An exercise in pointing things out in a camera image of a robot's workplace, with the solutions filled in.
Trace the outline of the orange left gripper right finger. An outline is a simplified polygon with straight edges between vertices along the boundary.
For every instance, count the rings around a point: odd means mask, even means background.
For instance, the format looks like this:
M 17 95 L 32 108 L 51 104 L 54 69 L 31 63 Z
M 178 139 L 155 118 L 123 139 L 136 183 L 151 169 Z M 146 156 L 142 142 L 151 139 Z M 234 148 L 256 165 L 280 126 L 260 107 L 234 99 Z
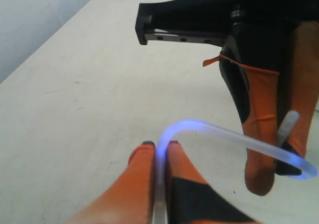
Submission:
M 177 141 L 166 149 L 166 206 L 169 224 L 258 223 L 212 189 Z

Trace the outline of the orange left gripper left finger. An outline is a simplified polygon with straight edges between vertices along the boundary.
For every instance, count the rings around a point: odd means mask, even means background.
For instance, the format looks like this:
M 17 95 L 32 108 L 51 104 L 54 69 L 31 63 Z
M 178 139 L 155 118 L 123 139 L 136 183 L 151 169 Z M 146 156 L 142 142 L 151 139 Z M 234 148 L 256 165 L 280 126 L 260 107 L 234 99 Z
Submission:
M 130 155 L 119 178 L 66 224 L 150 224 L 155 186 L 155 144 L 145 141 Z

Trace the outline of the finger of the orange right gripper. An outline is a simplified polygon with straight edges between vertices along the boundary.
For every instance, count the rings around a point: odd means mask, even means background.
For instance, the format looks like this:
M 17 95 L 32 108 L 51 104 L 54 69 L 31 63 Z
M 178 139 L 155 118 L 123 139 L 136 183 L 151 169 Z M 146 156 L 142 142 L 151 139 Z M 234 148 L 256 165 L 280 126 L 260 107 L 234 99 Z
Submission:
M 279 27 L 274 44 L 274 69 L 279 73 L 275 94 L 275 130 L 279 129 L 289 111 L 299 114 L 281 148 L 304 158 L 319 99 L 318 22 Z
M 203 66 L 219 63 L 244 135 L 277 144 L 277 47 L 271 45 L 277 27 L 238 24 L 226 38 L 220 55 Z

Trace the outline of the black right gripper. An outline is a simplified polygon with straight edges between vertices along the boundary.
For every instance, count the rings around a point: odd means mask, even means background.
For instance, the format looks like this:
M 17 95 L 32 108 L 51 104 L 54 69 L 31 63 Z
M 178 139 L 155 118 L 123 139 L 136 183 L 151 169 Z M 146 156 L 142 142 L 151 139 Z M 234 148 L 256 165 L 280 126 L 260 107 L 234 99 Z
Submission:
M 150 40 L 222 46 L 236 23 L 270 26 L 319 18 L 319 0 L 172 0 L 139 5 L 135 31 Z

